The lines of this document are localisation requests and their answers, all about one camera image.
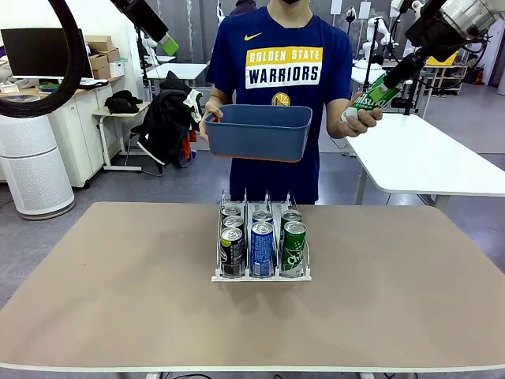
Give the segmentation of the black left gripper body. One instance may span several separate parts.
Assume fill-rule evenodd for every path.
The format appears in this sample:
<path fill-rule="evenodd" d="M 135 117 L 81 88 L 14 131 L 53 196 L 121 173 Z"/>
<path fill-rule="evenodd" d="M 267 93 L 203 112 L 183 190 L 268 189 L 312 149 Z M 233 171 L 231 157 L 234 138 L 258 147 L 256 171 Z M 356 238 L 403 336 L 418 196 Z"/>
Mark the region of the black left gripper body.
<path fill-rule="evenodd" d="M 159 21 L 145 0 L 111 0 L 111 2 L 139 28 L 151 27 Z"/>

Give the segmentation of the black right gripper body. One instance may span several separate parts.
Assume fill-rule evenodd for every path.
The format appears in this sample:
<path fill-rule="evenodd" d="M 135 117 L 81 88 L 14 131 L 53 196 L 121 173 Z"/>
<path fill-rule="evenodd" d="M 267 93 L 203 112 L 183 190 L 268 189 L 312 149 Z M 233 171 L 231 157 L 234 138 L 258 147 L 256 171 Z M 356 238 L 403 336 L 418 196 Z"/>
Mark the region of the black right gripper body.
<path fill-rule="evenodd" d="M 428 56 L 424 48 L 414 51 L 402 60 L 402 72 L 416 73 L 425 65 L 427 58 Z"/>

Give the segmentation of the person's left hand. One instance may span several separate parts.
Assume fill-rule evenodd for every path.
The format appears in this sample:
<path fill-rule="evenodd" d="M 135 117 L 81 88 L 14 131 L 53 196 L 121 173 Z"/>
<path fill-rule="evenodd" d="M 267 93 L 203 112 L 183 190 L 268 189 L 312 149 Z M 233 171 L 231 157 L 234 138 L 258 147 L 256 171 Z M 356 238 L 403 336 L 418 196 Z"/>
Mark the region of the person's left hand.
<path fill-rule="evenodd" d="M 383 118 L 379 108 L 371 111 L 359 110 L 357 116 L 346 116 L 341 122 L 341 137 L 358 137 L 375 127 Z"/>

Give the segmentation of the person's right hand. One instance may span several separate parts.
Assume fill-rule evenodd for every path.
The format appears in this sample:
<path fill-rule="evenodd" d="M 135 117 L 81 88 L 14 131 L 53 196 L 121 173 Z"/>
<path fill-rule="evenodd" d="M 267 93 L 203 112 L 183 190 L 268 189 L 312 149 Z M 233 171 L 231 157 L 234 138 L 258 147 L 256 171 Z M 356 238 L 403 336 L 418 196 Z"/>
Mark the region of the person's right hand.
<path fill-rule="evenodd" d="M 202 140 L 209 142 L 206 118 L 209 115 L 211 115 L 214 118 L 217 118 L 218 120 L 220 120 L 223 117 L 223 112 L 221 111 L 221 107 L 225 103 L 226 103 L 225 100 L 222 100 L 217 96 L 211 96 L 209 101 L 206 102 L 205 108 L 204 108 L 204 115 L 202 116 L 202 120 L 200 121 L 200 126 L 199 126 L 200 138 Z"/>

